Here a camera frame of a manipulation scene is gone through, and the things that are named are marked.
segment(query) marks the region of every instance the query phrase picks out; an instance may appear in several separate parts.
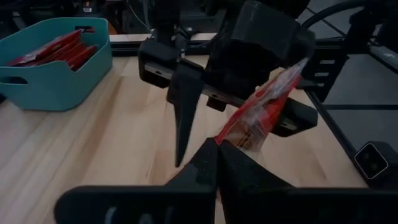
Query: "robotic arm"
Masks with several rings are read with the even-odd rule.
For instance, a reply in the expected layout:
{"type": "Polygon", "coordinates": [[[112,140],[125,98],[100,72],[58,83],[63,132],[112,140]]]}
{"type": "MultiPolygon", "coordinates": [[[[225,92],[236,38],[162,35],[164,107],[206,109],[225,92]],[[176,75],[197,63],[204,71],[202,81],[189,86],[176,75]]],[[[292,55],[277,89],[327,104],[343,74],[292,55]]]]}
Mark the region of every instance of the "robotic arm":
{"type": "MultiPolygon", "coordinates": [[[[152,85],[169,87],[167,101],[175,107],[177,122],[176,166],[183,159],[200,94],[208,95],[207,105],[216,110],[223,111],[227,104],[239,107],[255,87],[268,81],[271,71],[313,55],[314,34],[295,20],[308,0],[292,2],[200,1],[208,15],[226,9],[220,31],[210,42],[207,66],[202,68],[184,59],[189,39],[176,35],[180,27],[178,0],[152,1],[149,15],[155,32],[140,47],[140,77],[152,85]]],[[[296,101],[289,104],[309,113],[282,112],[289,116],[283,116],[286,119],[276,125],[274,134],[290,136],[317,125],[314,109],[296,101]],[[286,122],[298,131],[285,128],[286,122]]]]}

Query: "wooden tabletop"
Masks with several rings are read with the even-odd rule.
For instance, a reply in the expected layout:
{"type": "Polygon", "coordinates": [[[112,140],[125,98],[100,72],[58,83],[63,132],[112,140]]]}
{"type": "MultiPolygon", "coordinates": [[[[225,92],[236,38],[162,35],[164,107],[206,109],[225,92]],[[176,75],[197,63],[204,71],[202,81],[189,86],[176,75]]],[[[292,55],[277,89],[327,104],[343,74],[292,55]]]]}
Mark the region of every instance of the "wooden tabletop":
{"type": "MultiPolygon", "coordinates": [[[[189,59],[206,63],[204,56],[189,59]]],[[[78,185],[154,185],[170,179],[178,170],[166,91],[141,81],[137,58],[114,58],[112,70],[73,110],[0,105],[2,223],[54,223],[55,201],[78,185]]],[[[290,97],[313,106],[303,91],[290,97]]],[[[234,110],[215,111],[200,98],[184,163],[234,110]]],[[[366,187],[321,116],[316,128],[289,138],[270,134],[261,152],[248,154],[297,187],[366,187]]],[[[220,203],[216,222],[223,223],[220,203]]]]}

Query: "black cable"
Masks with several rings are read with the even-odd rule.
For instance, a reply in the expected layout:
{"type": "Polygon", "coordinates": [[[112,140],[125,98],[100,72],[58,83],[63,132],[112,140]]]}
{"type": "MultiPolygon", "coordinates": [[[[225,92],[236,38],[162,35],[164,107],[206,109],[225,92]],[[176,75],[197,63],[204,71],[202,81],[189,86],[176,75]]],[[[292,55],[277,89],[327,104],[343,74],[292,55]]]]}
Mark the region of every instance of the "black cable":
{"type": "Polygon", "coordinates": [[[335,4],[334,6],[330,6],[315,15],[311,18],[307,19],[303,24],[302,27],[309,28],[310,26],[314,25],[315,23],[321,21],[322,19],[336,14],[337,12],[341,12],[348,9],[354,9],[356,7],[366,6],[373,0],[350,0],[342,3],[335,4]]]}
{"type": "MultiPolygon", "coordinates": [[[[310,11],[312,14],[316,14],[315,11],[311,10],[309,7],[307,7],[307,10],[310,11]]],[[[336,31],[337,33],[339,33],[340,35],[342,35],[343,37],[346,36],[346,34],[339,30],[339,28],[335,27],[333,24],[331,24],[330,22],[328,22],[326,19],[322,19],[322,22],[324,22],[327,26],[329,26],[330,28],[332,28],[334,31],[336,31]]]]}

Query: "red snack bag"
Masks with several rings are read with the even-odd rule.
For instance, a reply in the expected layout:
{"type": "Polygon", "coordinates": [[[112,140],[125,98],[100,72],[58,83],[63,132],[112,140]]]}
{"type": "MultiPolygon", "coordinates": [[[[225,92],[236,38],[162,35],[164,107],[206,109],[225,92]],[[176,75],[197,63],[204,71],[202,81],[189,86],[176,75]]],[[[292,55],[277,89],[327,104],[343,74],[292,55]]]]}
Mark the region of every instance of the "red snack bag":
{"type": "Polygon", "coordinates": [[[73,46],[71,49],[67,50],[60,56],[58,56],[55,60],[64,60],[68,61],[71,60],[73,57],[79,54],[79,52],[83,51],[86,49],[86,46],[83,42],[79,42],[75,46],[73,46]]]}
{"type": "Polygon", "coordinates": [[[12,60],[7,64],[7,66],[18,66],[28,62],[42,60],[71,41],[79,39],[81,32],[81,29],[75,30],[69,34],[57,37],[53,41],[41,46],[39,49],[12,60]]]}
{"type": "Polygon", "coordinates": [[[303,59],[257,89],[215,136],[216,143],[221,144],[225,139],[241,149],[260,149],[276,124],[289,93],[299,83],[300,72],[307,61],[307,58],[303,59]]]}
{"type": "Polygon", "coordinates": [[[84,51],[80,52],[71,60],[67,60],[67,64],[69,65],[70,69],[77,71],[82,65],[84,65],[84,63],[86,63],[88,59],[91,58],[91,56],[94,55],[96,49],[96,45],[87,47],[84,51]]]}
{"type": "Polygon", "coordinates": [[[74,46],[76,46],[80,42],[80,39],[75,39],[69,44],[63,46],[61,49],[57,50],[56,52],[52,53],[48,57],[44,58],[43,60],[37,62],[35,65],[43,65],[45,63],[53,62],[55,61],[58,57],[60,57],[62,54],[67,52],[68,50],[72,49],[74,46]]]}

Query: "teal plastic basket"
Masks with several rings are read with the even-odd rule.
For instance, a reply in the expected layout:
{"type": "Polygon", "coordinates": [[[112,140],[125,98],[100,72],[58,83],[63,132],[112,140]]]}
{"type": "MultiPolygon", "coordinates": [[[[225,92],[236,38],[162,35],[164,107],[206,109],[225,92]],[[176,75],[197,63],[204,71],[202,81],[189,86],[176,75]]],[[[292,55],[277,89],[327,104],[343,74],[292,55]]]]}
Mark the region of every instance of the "teal plastic basket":
{"type": "Polygon", "coordinates": [[[112,67],[108,22],[98,18],[56,18],[39,22],[0,40],[0,93],[25,110],[65,111],[78,106],[112,67]],[[65,62],[36,67],[7,67],[14,58],[28,54],[54,38],[79,28],[82,41],[97,45],[97,53],[78,71],[65,62]]]}

